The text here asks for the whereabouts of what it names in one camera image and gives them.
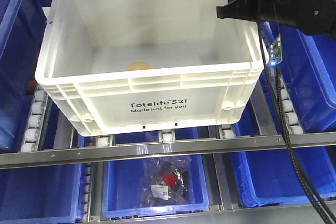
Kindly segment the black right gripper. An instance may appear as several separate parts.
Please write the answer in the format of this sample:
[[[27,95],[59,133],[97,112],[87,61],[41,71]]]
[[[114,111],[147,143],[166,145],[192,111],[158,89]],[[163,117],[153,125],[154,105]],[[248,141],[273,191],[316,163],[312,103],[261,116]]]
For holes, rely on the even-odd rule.
[[[274,22],[335,40],[335,0],[227,0],[216,14],[219,19]]]

